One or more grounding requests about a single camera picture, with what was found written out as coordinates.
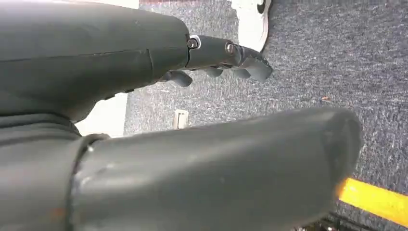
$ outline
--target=gray carpet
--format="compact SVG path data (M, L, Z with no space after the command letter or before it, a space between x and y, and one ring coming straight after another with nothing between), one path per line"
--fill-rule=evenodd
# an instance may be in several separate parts
M407 195L408 3L292 2L278 2L270 18L264 55L276 69L274 78L261 84L194 72L186 89L159 83L136 90L128 98L125 133L171 129L176 109L188 110L190 126L198 126L293 108L346 107L364 124L354 177ZM237 41L237 18L227 1L141 8L179 17L192 34ZM336 211L378 230L407 230L342 203Z

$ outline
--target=robotic hand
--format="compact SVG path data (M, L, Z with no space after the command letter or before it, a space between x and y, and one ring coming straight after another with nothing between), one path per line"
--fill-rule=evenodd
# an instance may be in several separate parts
M0 115L55 113L73 122L119 92L192 79L182 70L267 79L262 56L190 35L179 19L118 6L5 0L0 14Z
M272 68L172 16L60 0L0 12L0 230L283 231L326 214L356 165L361 125L338 108L82 137L72 122L116 93Z

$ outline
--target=yellow line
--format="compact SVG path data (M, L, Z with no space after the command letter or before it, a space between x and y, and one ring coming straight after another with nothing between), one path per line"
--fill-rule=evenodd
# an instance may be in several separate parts
M408 196L349 178L339 199L408 228Z

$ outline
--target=joint screw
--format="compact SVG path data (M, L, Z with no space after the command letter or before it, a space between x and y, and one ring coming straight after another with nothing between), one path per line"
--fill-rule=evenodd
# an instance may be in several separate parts
M225 46L225 51L228 54L234 54L234 45L232 43L230 43L230 42L227 43L226 46Z
M191 39L189 39L189 40L187 41L187 46L188 46L190 49L197 48L197 47L198 47L198 42L197 42L197 40L195 40L194 38L191 38Z

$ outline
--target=shoe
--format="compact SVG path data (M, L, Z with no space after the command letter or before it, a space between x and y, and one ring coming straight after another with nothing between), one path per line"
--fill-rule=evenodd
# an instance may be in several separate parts
M229 0L238 17L241 46L261 52L268 38L268 12L273 0Z

